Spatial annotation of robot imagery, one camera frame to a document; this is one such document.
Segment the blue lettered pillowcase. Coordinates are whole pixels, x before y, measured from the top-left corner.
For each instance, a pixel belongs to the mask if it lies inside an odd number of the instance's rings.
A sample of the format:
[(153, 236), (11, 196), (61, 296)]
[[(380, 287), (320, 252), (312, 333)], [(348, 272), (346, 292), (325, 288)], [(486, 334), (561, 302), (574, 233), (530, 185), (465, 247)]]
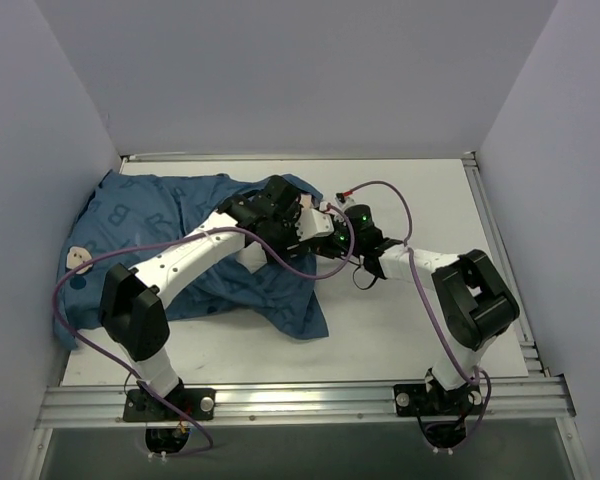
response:
[[(155, 245), (184, 237), (227, 197), (263, 188), (265, 181), (244, 182), (226, 174), (196, 177), (129, 176), (108, 173), (77, 215), (60, 254), (58, 273), (70, 270), (71, 248), (96, 257), (131, 246)], [(58, 309), (76, 330), (99, 327), (98, 310), (106, 272), (115, 264), (130, 267), (152, 257), (145, 250), (104, 260), (69, 279), (58, 295)], [(170, 321), (190, 320), (246, 307), (277, 330), (298, 340), (326, 338), (327, 321), (314, 292), (312, 255), (278, 263), (255, 273), (229, 257), (184, 289), (166, 310)]]

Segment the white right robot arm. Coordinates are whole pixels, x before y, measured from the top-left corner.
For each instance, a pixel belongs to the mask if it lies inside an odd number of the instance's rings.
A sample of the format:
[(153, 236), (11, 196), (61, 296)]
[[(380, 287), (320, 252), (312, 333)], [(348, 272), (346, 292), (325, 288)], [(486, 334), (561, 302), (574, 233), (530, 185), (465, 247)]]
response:
[(424, 400), (435, 412), (449, 411), (460, 400), (459, 388), (478, 380), (484, 353), (518, 319), (520, 307), (511, 290), (481, 250), (443, 254), (413, 249), (385, 236), (366, 205), (329, 216), (333, 230), (309, 241), (313, 253), (326, 258), (351, 254), (374, 278), (416, 287), (444, 350), (427, 372)]

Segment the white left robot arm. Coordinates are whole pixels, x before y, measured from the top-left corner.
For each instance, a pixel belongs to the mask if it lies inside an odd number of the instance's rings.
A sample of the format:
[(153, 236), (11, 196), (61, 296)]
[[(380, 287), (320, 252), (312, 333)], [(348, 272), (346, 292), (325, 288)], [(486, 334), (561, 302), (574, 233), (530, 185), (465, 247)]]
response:
[(307, 317), (316, 262), (301, 247), (315, 232), (309, 223), (316, 203), (309, 191), (273, 176), (222, 200), (180, 244), (108, 270), (100, 321), (149, 387), (145, 405), (157, 418), (174, 417), (182, 405), (182, 382), (166, 349), (167, 310), (179, 295), (187, 317), (246, 306), (292, 337), (322, 334)]

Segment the aluminium back rail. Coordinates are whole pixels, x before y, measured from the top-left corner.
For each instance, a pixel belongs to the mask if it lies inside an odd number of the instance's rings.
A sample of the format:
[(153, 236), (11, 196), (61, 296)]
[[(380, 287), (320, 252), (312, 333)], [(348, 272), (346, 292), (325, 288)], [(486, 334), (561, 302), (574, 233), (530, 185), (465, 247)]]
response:
[(474, 152), (460, 156), (408, 156), (401, 154), (353, 154), (353, 153), (190, 153), (190, 152), (159, 152), (136, 153), (123, 155), (126, 162), (211, 162), (211, 161), (309, 161), (309, 160), (443, 160), (458, 159), (475, 162)]

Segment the aluminium rail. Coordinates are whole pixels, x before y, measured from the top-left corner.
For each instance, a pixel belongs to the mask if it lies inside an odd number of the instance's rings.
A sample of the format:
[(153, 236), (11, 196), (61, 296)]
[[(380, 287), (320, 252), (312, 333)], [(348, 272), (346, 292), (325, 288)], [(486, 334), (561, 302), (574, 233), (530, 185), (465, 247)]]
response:
[(531, 376), (549, 377), (551, 375), (550, 370), (544, 365), (539, 353), (503, 238), (486, 195), (476, 152), (465, 153), (462, 164), (491, 252), (492, 261), (520, 307), (520, 316), (512, 324), (512, 329), (516, 333), (527, 369)]
[(309, 160), (443, 160), (458, 159), (475, 162), (474, 152), (460, 156), (408, 156), (401, 154), (353, 154), (353, 153), (190, 153), (190, 152), (159, 152), (136, 153), (123, 155), (126, 162), (211, 162), (211, 161), (309, 161)]
[[(214, 418), (204, 427), (397, 423), (392, 382), (215, 385)], [(496, 378), (487, 420), (573, 417), (559, 377)], [(114, 386), (62, 386), (44, 395), (36, 426), (54, 428), (174, 427), (177, 423), (123, 420), (123, 392)]]

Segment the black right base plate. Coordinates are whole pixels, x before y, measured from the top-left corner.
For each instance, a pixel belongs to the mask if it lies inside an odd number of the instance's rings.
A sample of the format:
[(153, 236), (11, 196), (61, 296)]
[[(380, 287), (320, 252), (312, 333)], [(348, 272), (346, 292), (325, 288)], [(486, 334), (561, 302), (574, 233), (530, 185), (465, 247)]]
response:
[(436, 380), (393, 386), (396, 414), (400, 417), (461, 416), (478, 414), (483, 396), (477, 386), (465, 384), (445, 390)]

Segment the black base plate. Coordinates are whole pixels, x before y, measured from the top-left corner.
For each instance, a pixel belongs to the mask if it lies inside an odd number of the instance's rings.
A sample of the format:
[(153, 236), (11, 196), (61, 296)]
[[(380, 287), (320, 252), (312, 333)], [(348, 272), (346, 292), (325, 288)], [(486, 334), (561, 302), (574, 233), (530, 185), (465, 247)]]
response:
[[(177, 386), (166, 400), (196, 421), (212, 420), (214, 417), (216, 391), (212, 388)], [(158, 401), (142, 388), (130, 390), (122, 420), (127, 423), (169, 422), (183, 416)]]
[(445, 390), (436, 380), (393, 386), (396, 414), (400, 417), (461, 416), (478, 414), (483, 396), (477, 386), (465, 384)]

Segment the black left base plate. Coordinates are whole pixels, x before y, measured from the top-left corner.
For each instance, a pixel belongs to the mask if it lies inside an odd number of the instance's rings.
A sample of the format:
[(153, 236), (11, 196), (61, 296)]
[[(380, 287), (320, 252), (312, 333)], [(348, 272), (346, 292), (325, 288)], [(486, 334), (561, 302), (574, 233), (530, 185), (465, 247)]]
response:
[[(196, 421), (212, 420), (214, 417), (216, 391), (212, 388), (177, 386), (166, 400)], [(158, 401), (142, 388), (130, 390), (122, 420), (127, 423), (169, 422), (183, 416)]]

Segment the aluminium right side rail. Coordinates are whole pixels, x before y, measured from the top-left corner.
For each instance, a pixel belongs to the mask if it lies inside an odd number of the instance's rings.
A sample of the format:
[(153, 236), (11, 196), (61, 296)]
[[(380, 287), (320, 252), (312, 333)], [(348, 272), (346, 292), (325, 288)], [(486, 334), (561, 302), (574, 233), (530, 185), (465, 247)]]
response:
[(512, 329), (516, 333), (527, 369), (531, 376), (549, 377), (551, 375), (550, 370), (544, 365), (539, 353), (503, 238), (486, 195), (476, 152), (465, 153), (462, 164), (491, 252), (492, 261), (520, 307), (520, 316), (512, 324)]

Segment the aluminium front rail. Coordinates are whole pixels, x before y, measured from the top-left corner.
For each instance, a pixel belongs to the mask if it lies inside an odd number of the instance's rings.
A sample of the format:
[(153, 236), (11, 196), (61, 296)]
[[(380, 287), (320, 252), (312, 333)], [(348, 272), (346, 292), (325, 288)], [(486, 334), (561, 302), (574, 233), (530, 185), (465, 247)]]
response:
[[(204, 427), (397, 423), (392, 382), (215, 385), (214, 418)], [(573, 417), (559, 377), (496, 378), (487, 420)], [(36, 426), (54, 428), (174, 427), (177, 423), (123, 420), (123, 392), (114, 386), (62, 386), (44, 395)]]

